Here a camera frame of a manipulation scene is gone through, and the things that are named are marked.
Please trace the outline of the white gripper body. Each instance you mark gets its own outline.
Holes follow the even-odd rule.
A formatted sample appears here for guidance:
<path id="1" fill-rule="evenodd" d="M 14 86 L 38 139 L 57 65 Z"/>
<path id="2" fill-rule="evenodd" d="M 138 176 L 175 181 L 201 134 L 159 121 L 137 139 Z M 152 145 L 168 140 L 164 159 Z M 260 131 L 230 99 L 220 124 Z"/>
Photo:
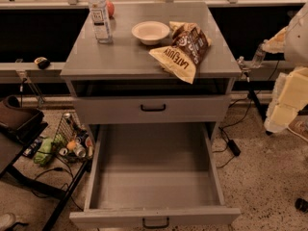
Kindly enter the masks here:
<path id="1" fill-rule="evenodd" d="M 285 83 L 286 83 L 286 73 L 280 73 L 275 81 L 272 93 L 271 93 L 271 101 L 269 103 L 267 112 L 266 112 L 266 120 L 264 121 L 264 127 L 269 133 L 278 133 L 285 129 L 283 125 L 278 125 L 272 118 L 274 109 L 278 105 L 278 98 L 281 94 Z"/>

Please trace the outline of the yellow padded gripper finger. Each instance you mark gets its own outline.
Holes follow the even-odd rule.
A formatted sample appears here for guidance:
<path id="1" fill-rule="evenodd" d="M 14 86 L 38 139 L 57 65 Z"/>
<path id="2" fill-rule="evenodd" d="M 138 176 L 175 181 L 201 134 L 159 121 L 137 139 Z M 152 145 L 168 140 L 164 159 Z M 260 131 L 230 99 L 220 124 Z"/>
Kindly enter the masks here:
<path id="1" fill-rule="evenodd" d="M 279 95 L 272 118 L 287 127 L 308 104 L 308 68 L 299 66 L 287 74 L 285 86 Z"/>
<path id="2" fill-rule="evenodd" d="M 285 36 L 287 28 L 284 27 L 278 33 L 276 33 L 272 38 L 267 39 L 262 49 L 271 54 L 283 53 L 285 50 Z"/>

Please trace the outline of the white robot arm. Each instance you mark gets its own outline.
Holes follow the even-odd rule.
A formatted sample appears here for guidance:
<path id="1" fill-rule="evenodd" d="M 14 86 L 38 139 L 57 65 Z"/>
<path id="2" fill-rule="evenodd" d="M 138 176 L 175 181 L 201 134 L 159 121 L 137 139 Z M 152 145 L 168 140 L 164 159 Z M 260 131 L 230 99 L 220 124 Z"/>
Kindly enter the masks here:
<path id="1" fill-rule="evenodd" d="M 292 72 L 281 73 L 276 79 L 267 110 L 264 126 L 278 133 L 308 104 L 308 3 L 262 49 L 271 54 L 283 53 L 284 59 L 295 66 Z"/>

